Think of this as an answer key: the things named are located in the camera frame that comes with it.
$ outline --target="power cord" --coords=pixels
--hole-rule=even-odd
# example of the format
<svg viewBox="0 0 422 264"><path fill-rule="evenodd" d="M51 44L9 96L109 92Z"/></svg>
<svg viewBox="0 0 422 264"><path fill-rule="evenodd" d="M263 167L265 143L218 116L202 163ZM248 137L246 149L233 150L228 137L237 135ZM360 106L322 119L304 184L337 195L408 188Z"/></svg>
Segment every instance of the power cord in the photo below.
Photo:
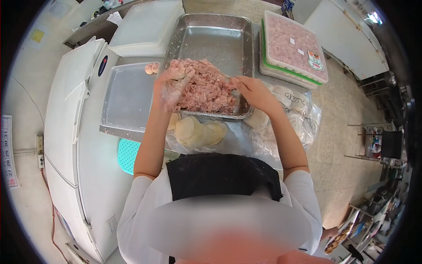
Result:
<svg viewBox="0 0 422 264"><path fill-rule="evenodd" d="M18 81L16 80L15 77L13 77L12 75L10 75L10 77L12 77L20 86L22 86L22 88L25 90L25 92L28 94L29 98L31 99L31 101L34 103L35 107L38 109L38 113L40 113L40 117L41 117L41 121L43 122L43 127L45 127L44 125L44 119L43 119L43 115L41 114L40 109L38 108L37 104L34 102L34 100L32 99L31 95L29 95L28 91L26 90L26 88Z"/></svg>
<svg viewBox="0 0 422 264"><path fill-rule="evenodd" d="M55 232L55 226L56 226L56 224L55 224L55 218L56 218L56 216L54 215L54 209L55 209L55 207L54 207L54 204L53 204L53 199L51 198L51 193L50 193L50 188L49 188L49 186L48 186L48 184L47 184L47 182L46 182L46 179L45 179L45 177L44 177L44 170L43 169L41 169L41 176L43 177L43 180L44 180L44 183L46 184L46 187L47 187L47 190L49 191L49 195L50 195L50 200L51 200L51 207L52 207L52 214L53 214L53 226L52 226L52 228L51 228L51 242L53 243L53 245L60 251L60 253L62 254L62 256L63 256L63 258L65 259L65 261L66 261L66 263L67 264L71 264L67 259L66 259L66 257L65 257L65 255L63 254L63 251L56 245L56 243L54 242L54 232Z"/></svg>

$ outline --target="container of ground meat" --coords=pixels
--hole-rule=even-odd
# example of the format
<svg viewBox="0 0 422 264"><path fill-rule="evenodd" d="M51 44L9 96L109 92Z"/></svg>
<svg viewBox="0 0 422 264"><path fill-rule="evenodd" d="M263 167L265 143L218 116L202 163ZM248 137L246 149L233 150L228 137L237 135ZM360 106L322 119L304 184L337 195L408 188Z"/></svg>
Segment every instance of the container of ground meat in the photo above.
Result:
<svg viewBox="0 0 422 264"><path fill-rule="evenodd" d="M305 87L307 89L315 89L317 88L320 84L317 83L316 81L309 79L309 78L303 78L302 76L299 75L295 75L291 72L288 72L287 70L280 68L280 67L276 67L276 66L272 66L269 65L268 62L266 61L265 58L265 42L262 41L263 37L262 37L262 32L264 32L263 26L264 24L262 23L262 29L259 32L259 41L260 41L260 68L259 71L261 74L267 75L267 76L271 76L274 78L278 78L278 79L282 79L297 85L300 85L302 87Z"/></svg>
<svg viewBox="0 0 422 264"><path fill-rule="evenodd" d="M162 70L195 69L174 111L244 119L252 106L227 76L253 77L252 23L241 16L185 14L174 29Z"/></svg>
<svg viewBox="0 0 422 264"><path fill-rule="evenodd" d="M312 83L315 87L328 81L322 47L313 32L270 11L264 12L263 24L265 62L271 71Z"/></svg>

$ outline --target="clear plastic container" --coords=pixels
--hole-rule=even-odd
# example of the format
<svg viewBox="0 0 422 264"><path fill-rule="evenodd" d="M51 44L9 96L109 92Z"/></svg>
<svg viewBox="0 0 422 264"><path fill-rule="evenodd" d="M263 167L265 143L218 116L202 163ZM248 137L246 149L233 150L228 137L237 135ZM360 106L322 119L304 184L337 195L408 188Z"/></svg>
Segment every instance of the clear plastic container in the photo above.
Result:
<svg viewBox="0 0 422 264"><path fill-rule="evenodd" d="M148 75L145 72L147 64L135 63L111 68L101 125L145 132L157 77L156 74Z"/></svg>
<svg viewBox="0 0 422 264"><path fill-rule="evenodd" d="M313 32L270 11L264 12L263 20L267 64L320 84L328 81L324 53Z"/></svg>
<svg viewBox="0 0 422 264"><path fill-rule="evenodd" d="M178 0L151 1L130 8L110 41L110 47L157 44L173 16Z"/></svg>
<svg viewBox="0 0 422 264"><path fill-rule="evenodd" d="M111 50L122 57L164 57L177 19L184 14L183 7L176 9L173 17L169 20L168 26L163 33L163 39L155 45L131 44L112 47Z"/></svg>
<svg viewBox="0 0 422 264"><path fill-rule="evenodd" d="M278 67L275 66L267 66L264 63L264 58L263 58L263 54L265 54L265 50L264 49L264 45L262 43L262 36L261 36L262 31L260 31L259 36L260 36L260 73L267 75L267 76L271 76L274 78L278 78L278 79L282 79L297 85L300 85L302 87L305 87L307 89L315 89L319 86L319 84L316 84L316 82L312 82L310 80L304 79L302 77L299 77L297 75L294 75L292 73L289 73L287 71L283 71L282 69L278 69Z"/></svg>
<svg viewBox="0 0 422 264"><path fill-rule="evenodd" d="M110 41L123 57L163 57L177 18L184 14L180 0L160 0L133 6Z"/></svg>

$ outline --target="ground meat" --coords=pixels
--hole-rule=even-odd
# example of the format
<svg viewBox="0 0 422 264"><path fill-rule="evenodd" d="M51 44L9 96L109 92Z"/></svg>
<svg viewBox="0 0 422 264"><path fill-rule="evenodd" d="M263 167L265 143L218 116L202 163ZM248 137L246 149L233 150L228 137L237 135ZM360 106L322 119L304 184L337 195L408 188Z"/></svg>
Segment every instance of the ground meat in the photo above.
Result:
<svg viewBox="0 0 422 264"><path fill-rule="evenodd" d="M148 64L145 66L145 72L146 72L147 74L157 73L157 72L158 72L158 66L159 66L159 65L160 65L159 63L148 63Z"/></svg>
<svg viewBox="0 0 422 264"><path fill-rule="evenodd" d="M268 43L268 56L285 64L299 68L302 72L311 73L325 81L328 81L328 72L324 54L318 44L317 37L303 26L277 14L265 13L265 35ZM313 69L309 63L308 51L319 55L324 66L322 71Z"/></svg>
<svg viewBox="0 0 422 264"><path fill-rule="evenodd" d="M227 82L219 70L207 60L172 60L171 68L184 68L185 73L195 69L195 75L185 87L174 111L233 113L236 99L235 85Z"/></svg>

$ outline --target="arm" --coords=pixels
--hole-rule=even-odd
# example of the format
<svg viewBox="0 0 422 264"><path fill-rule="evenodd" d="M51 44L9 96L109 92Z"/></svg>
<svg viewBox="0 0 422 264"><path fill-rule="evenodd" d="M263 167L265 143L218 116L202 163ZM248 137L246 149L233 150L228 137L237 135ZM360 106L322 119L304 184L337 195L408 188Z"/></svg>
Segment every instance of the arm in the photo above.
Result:
<svg viewBox="0 0 422 264"><path fill-rule="evenodd" d="M164 158L165 133L170 116L171 112L152 106L145 135L133 166L134 178L144 175L153 180L160 174Z"/></svg>
<svg viewBox="0 0 422 264"><path fill-rule="evenodd" d="M179 69L170 69L163 72L154 83L154 95L152 107L146 123L145 135L139 146L133 166L133 177L147 176L154 180L161 172L164 158L165 133L170 121L173 107L195 73L194 70L186 76L184 69L183 79L175 80L174 76L180 77Z"/></svg>
<svg viewBox="0 0 422 264"><path fill-rule="evenodd" d="M241 85L238 87L242 95L251 105L265 112L271 120L283 165L284 180L297 170L309 172L306 152L281 104L261 80L245 76L236 78L240 80Z"/></svg>
<svg viewBox="0 0 422 264"><path fill-rule="evenodd" d="M338 227L333 227L330 229L324 229L322 231L322 236L321 236L321 241L323 241L324 239L328 238L328 237L333 237L338 235Z"/></svg>

